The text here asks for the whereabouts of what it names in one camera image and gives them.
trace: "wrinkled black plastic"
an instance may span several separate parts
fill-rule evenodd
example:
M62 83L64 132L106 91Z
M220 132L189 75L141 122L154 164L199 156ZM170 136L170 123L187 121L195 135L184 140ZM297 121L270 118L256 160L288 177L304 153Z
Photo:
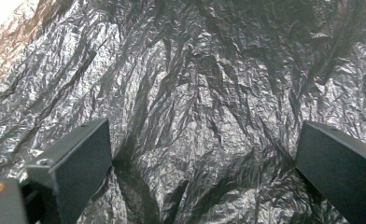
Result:
M366 2L29 1L0 29L0 177L108 117L81 223L346 223L294 169L304 119L366 143Z

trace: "crumpled plastic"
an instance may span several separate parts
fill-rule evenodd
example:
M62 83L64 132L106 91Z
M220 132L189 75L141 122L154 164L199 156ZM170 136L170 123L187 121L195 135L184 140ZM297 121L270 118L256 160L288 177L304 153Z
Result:
M0 177L109 118L78 223L347 223L295 170L303 120L366 143L366 1L31 0L0 27Z

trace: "black plastic sheet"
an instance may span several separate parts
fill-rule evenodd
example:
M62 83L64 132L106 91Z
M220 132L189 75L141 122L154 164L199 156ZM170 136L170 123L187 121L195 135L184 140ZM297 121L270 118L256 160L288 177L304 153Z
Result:
M0 28L0 177L110 120L79 223L346 223L294 169L304 119L366 143L366 2L28 1Z

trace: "shiny plastic surface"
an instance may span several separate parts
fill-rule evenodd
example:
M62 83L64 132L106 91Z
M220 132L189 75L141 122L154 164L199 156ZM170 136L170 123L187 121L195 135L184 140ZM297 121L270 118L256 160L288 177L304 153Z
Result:
M80 223L346 223L293 158L304 119L366 143L366 2L29 1L0 29L0 177L108 117Z

